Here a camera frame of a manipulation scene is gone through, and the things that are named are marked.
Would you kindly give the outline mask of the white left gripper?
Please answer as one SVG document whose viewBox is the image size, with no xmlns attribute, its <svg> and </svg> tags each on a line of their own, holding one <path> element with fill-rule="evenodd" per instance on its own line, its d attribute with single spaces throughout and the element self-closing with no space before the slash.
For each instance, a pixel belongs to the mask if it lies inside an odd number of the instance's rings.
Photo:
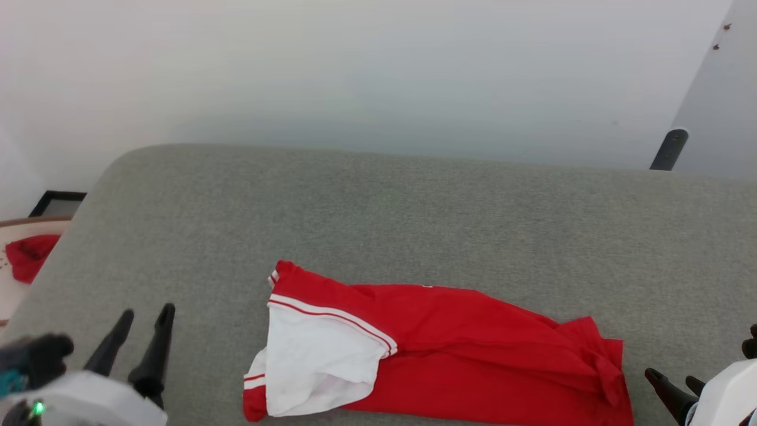
<svg viewBox="0 0 757 426">
<path fill-rule="evenodd" d="M 143 359 L 128 376 L 132 386 L 108 378 L 134 320 L 125 310 L 89 357 L 84 370 L 65 374 L 38 390 L 2 400 L 3 425 L 165 425 L 163 391 L 176 307 L 166 303 Z"/>
</svg>

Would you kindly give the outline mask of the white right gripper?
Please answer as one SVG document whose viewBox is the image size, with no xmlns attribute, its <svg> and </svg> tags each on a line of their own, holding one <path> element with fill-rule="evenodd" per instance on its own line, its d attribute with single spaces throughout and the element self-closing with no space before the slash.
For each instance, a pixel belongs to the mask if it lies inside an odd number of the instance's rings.
<svg viewBox="0 0 757 426">
<path fill-rule="evenodd" d="M 678 425 L 755 425 L 756 359 L 735 362 L 707 383 L 685 377 L 693 394 L 655 369 L 644 375 Z"/>
</svg>

